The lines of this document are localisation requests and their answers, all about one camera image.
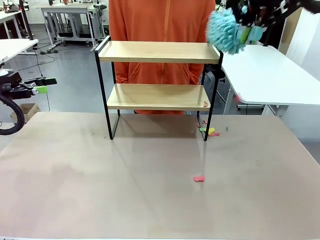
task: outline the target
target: orange jacket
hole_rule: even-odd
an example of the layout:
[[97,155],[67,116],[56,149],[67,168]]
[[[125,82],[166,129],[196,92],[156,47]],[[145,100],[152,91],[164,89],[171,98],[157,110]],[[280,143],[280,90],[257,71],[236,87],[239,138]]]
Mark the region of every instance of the orange jacket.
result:
[[[206,42],[215,0],[109,0],[109,27],[115,41]],[[198,84],[203,64],[116,62],[119,84]],[[138,113],[181,113],[141,111]]]

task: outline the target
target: sleeve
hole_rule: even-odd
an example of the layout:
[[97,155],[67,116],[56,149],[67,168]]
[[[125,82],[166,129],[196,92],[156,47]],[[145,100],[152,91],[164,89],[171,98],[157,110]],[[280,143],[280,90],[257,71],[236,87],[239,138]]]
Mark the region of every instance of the sleeve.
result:
[[[123,12],[123,0],[109,0],[109,30],[111,40],[127,41],[127,30]],[[118,84],[128,83],[128,62],[115,62],[115,77]]]
[[[200,28],[198,32],[198,36],[196,38],[197,43],[206,43],[206,28],[208,23],[208,17],[212,11],[216,9],[215,0],[206,0],[204,11],[202,14],[202,20],[200,23]],[[192,85],[196,85],[199,83],[199,77],[204,69],[203,64],[190,64],[189,65],[189,83]]]

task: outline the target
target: cardboard box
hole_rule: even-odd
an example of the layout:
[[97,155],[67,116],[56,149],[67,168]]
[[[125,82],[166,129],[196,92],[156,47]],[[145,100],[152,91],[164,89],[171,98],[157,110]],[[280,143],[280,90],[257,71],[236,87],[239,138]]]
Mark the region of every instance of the cardboard box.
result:
[[[24,115],[24,121],[27,123],[37,112],[41,112],[36,103],[23,103],[19,105]],[[14,123],[17,122],[17,115],[15,112],[11,113],[11,119]]]

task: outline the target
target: jacket zipper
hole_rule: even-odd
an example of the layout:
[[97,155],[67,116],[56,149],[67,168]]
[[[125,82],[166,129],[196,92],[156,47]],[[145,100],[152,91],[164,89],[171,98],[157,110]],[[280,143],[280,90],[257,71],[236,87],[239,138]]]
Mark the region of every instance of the jacket zipper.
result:
[[[170,13],[170,0],[166,0],[166,8],[165,8],[165,21],[164,21],[164,42],[168,39],[168,24],[169,24],[169,13]],[[165,75],[165,63],[162,63],[161,70],[161,83],[164,83],[164,75]]]

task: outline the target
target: fluffy blue microfiber duster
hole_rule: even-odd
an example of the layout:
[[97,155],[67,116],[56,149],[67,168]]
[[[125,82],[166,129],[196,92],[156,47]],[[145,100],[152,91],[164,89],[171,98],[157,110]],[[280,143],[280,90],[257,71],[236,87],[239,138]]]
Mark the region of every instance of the fluffy blue microfiber duster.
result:
[[240,40],[242,34],[241,25],[236,22],[231,8],[223,12],[213,11],[209,16],[206,38],[218,50],[232,55],[239,53],[245,47]]

